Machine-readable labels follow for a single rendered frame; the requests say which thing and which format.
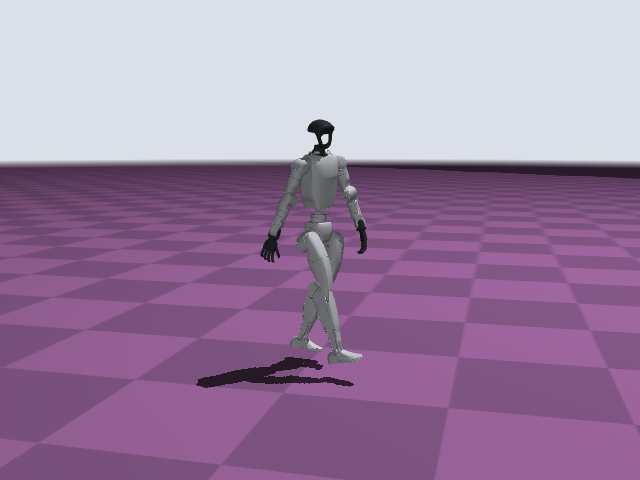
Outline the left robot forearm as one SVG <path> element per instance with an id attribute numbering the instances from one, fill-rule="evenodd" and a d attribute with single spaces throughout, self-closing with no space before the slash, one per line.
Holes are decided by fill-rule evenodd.
<path id="1" fill-rule="evenodd" d="M 356 190 L 357 191 L 357 190 Z M 354 221 L 354 225 L 356 228 L 358 228 L 358 220 L 362 219 L 364 221 L 364 225 L 365 225 L 365 220 L 362 218 L 362 214 L 361 214 L 361 210 L 359 208 L 358 205 L 358 196 L 348 200 L 346 202 L 347 206 L 349 207 L 350 210 L 350 214 L 351 217 Z"/>

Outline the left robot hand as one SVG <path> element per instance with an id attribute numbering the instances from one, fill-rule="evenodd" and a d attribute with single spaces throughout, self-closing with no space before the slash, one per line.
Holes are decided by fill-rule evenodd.
<path id="1" fill-rule="evenodd" d="M 365 232 L 365 225 L 364 225 L 364 221 L 362 219 L 358 220 L 358 228 L 357 231 L 360 232 L 360 240 L 361 240 L 361 249 L 360 251 L 358 251 L 358 254 L 363 254 L 364 251 L 367 249 L 367 235 Z"/>

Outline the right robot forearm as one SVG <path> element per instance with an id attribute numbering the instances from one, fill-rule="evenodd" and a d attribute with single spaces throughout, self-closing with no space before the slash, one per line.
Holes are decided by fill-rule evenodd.
<path id="1" fill-rule="evenodd" d="M 272 226 L 269 231 L 270 235 L 276 237 L 278 230 L 284 226 L 284 220 L 286 220 L 287 214 L 290 211 L 289 207 L 287 207 L 290 199 L 291 195 L 289 193 L 285 193 L 280 199 L 275 218 L 272 220 Z"/>

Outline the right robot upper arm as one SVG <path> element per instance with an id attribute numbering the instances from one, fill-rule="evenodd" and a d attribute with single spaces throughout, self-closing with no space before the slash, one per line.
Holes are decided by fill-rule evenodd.
<path id="1" fill-rule="evenodd" d="M 291 195 L 290 202 L 288 206 L 293 207 L 297 204 L 298 198 L 295 195 L 295 191 L 300 185 L 302 177 L 304 174 L 308 173 L 310 169 L 311 160 L 309 158 L 299 158 L 295 159 L 291 165 L 291 173 L 288 178 L 285 193 L 289 193 Z M 300 181 L 299 181 L 300 180 Z M 283 195 L 284 195 L 283 194 Z"/>

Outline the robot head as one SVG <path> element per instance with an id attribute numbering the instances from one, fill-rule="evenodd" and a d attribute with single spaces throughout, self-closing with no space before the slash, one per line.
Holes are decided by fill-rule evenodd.
<path id="1" fill-rule="evenodd" d="M 311 153 L 313 154 L 315 151 L 319 151 L 321 153 L 315 154 L 315 155 L 319 155 L 323 157 L 328 156 L 328 154 L 325 153 L 325 149 L 329 148 L 329 146 L 331 145 L 334 126 L 325 120 L 315 120 L 312 123 L 310 123 L 307 130 L 308 132 L 312 132 L 316 134 L 317 140 L 319 143 L 318 145 L 314 145 L 314 149 Z M 321 136 L 323 136 L 323 134 L 329 135 L 327 144 L 322 143 Z"/>

